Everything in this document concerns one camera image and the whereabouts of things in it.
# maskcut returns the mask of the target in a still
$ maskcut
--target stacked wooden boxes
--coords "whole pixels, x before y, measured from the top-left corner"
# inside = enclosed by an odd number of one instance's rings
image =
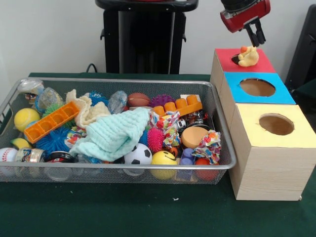
[[[256,66],[216,49],[216,86],[234,143],[230,177],[238,200],[299,200],[316,164],[316,134],[261,49]]]

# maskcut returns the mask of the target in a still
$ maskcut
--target wire mesh basket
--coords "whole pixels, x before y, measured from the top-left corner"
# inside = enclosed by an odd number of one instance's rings
[[[109,98],[118,90],[127,94],[142,92],[149,97],[170,94],[200,95],[203,109],[208,113],[210,127],[221,132],[220,165],[128,165],[90,163],[31,163],[0,162],[1,182],[71,182],[71,183],[163,183],[163,184],[217,184],[225,172],[236,163],[236,155],[227,128],[216,88],[203,81],[155,81],[117,79],[55,79],[40,78],[45,87],[54,88],[65,99],[72,89],[77,95],[98,91]],[[23,134],[14,127],[14,115],[30,107],[24,95],[17,92],[17,82],[0,107],[0,148],[11,147],[10,141]],[[130,169],[138,170],[131,175]],[[157,174],[171,176],[157,179]]]

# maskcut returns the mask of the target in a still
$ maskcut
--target black and white soccer ball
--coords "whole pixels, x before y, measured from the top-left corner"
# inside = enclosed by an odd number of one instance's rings
[[[123,164],[151,164],[153,155],[150,149],[144,144],[138,143],[134,149],[122,157]],[[131,176],[139,176],[144,173],[143,169],[123,169]]]
[[[123,164],[151,164],[153,159],[152,153],[144,144],[138,143],[134,149],[124,155]]]

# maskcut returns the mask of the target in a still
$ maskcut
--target yellow tennis ball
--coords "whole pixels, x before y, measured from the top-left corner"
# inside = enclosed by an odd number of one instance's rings
[[[38,112],[30,108],[25,108],[21,109],[14,116],[14,125],[20,132],[24,132],[26,126],[36,120],[40,120]]]
[[[153,155],[152,164],[177,165],[177,161],[174,155],[170,152],[161,151]],[[160,180],[170,179],[176,174],[175,169],[151,169],[150,171],[153,176]]]

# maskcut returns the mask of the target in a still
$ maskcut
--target green table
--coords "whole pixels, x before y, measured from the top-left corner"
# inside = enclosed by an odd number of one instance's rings
[[[209,80],[209,75],[31,76]],[[0,211],[1,237],[316,236],[316,172],[297,202],[236,201],[228,173],[216,186],[0,183]]]

